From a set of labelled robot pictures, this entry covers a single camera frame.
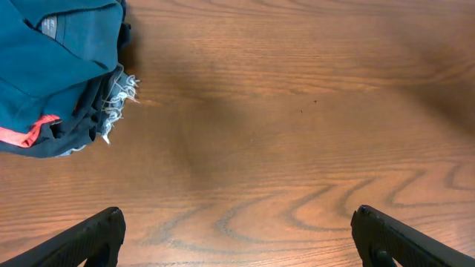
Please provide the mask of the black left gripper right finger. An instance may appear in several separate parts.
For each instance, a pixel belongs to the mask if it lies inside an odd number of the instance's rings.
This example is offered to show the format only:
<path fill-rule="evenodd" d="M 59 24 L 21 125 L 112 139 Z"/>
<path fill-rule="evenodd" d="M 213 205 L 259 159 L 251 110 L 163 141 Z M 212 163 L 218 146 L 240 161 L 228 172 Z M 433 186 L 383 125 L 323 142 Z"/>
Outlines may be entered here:
<path fill-rule="evenodd" d="M 369 205 L 353 213 L 350 225 L 363 267 L 474 266 L 474 258 Z"/>

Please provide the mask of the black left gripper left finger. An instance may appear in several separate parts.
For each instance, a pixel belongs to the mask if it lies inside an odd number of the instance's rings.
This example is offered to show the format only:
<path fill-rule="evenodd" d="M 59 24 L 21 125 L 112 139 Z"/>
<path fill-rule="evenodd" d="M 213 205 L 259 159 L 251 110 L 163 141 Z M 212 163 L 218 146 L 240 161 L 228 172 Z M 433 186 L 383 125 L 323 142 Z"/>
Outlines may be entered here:
<path fill-rule="evenodd" d="M 40 245 L 3 263 L 1 267 L 116 267 L 125 239 L 125 218 L 118 207 L 63 231 Z"/>

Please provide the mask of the teal blue t-shirt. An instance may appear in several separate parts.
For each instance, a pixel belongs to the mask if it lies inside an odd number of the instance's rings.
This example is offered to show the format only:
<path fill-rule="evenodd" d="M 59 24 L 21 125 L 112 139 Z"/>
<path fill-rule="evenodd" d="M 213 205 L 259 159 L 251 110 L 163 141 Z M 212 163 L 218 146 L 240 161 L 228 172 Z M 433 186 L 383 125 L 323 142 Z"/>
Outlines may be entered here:
<path fill-rule="evenodd" d="M 83 83 L 114 70 L 125 7 L 117 0 L 1 1 L 1 126 L 27 133 L 68 116 Z"/>

